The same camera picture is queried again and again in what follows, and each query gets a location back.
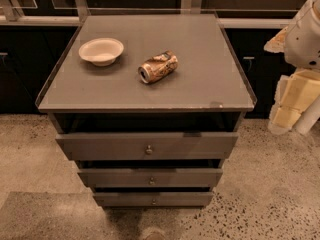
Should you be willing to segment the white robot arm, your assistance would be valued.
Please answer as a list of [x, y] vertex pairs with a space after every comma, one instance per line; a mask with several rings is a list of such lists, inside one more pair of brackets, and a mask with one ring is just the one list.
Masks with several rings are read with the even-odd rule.
[[320, 0], [307, 0], [290, 23], [271, 38], [264, 50], [283, 53], [295, 67], [277, 83], [268, 129], [276, 135], [294, 128], [306, 134], [319, 119]]

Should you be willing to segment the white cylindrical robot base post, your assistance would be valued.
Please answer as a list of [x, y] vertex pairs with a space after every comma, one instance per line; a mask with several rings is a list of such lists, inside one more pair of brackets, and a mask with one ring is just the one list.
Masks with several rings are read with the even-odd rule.
[[306, 135], [320, 118], [320, 96], [301, 115], [294, 128], [302, 135]]

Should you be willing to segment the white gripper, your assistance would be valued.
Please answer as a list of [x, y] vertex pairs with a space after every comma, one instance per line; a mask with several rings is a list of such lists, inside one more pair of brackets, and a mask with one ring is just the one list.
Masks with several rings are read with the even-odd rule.
[[298, 119], [320, 95], [320, 71], [298, 68], [278, 81], [275, 103], [270, 111], [268, 129], [282, 135], [292, 129]]

